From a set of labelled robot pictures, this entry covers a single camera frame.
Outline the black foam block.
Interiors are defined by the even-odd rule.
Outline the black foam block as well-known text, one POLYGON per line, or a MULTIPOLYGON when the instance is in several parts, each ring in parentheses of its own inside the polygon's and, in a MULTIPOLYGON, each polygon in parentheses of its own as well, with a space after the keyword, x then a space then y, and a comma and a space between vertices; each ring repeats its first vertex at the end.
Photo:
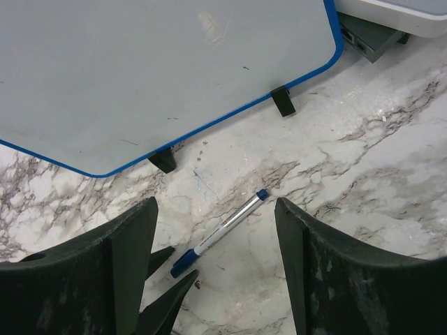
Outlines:
POLYGON ((393 45, 405 45, 410 38, 410 34, 403 31, 341 12, 337 14, 344 40, 372 64, 393 45))

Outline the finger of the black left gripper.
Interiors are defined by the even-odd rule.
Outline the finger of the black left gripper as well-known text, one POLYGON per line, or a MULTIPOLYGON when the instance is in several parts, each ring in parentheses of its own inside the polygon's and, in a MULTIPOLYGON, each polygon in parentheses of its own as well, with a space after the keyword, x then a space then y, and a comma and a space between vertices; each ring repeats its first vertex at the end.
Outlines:
POLYGON ((157 269, 159 269, 168 258, 175 252, 175 248, 168 246, 155 253, 152 253, 149 257, 149 264, 147 267, 147 275, 151 276, 157 269))
POLYGON ((182 302, 197 278, 198 270, 193 270, 155 302, 148 305, 139 314, 137 329, 134 334, 171 334, 182 302))

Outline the blue white marker pen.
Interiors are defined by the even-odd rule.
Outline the blue white marker pen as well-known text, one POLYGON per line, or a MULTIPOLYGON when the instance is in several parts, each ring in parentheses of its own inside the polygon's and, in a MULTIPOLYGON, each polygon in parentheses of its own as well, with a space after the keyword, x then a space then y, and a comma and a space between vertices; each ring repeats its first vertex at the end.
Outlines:
POLYGON ((188 249, 172 266, 170 274, 173 278, 181 276, 208 249, 226 236, 234 227, 241 223, 248 215, 259 208, 270 194, 261 189, 249 198, 240 208, 222 221, 196 247, 188 249))

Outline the black whiteboard stand foot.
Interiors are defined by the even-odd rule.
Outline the black whiteboard stand foot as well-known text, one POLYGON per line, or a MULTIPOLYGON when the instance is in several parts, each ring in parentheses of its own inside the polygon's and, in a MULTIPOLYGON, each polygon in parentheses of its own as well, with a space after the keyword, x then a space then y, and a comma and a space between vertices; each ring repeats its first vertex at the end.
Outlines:
POLYGON ((160 171, 168 174, 177 168, 177 164, 171 148, 164 149, 149 156, 148 161, 160 171))
POLYGON ((283 118, 291 116, 296 112, 289 96, 289 91, 285 86, 277 87, 270 92, 270 95, 283 118))

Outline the white plastic box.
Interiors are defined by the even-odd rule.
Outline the white plastic box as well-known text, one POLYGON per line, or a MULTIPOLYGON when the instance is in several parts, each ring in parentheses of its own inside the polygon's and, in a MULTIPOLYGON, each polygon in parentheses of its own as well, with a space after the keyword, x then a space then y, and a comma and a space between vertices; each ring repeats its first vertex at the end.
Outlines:
POLYGON ((337 11, 423 38, 446 33, 446 0, 335 0, 337 11))

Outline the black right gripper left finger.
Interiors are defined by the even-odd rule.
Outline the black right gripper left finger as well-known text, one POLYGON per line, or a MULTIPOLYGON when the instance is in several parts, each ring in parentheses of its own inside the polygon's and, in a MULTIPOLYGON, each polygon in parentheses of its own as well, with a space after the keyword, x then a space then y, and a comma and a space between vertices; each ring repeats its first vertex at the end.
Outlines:
POLYGON ((1 263, 2 334, 135 334, 158 206, 147 198, 64 243, 1 263))

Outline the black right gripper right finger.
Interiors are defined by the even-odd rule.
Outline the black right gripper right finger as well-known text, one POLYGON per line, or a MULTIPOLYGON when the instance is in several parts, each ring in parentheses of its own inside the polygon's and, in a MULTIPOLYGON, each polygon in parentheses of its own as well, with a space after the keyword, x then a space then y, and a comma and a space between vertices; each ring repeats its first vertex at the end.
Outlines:
POLYGON ((446 259, 369 245, 286 198, 275 222, 298 334, 445 334, 446 259))

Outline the blue framed whiteboard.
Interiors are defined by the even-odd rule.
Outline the blue framed whiteboard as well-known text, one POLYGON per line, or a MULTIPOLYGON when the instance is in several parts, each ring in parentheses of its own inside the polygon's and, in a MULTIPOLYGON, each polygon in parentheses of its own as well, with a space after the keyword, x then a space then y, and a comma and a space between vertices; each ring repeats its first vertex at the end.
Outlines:
POLYGON ((1 143, 108 177, 342 50, 333 1, 2 1, 1 143))

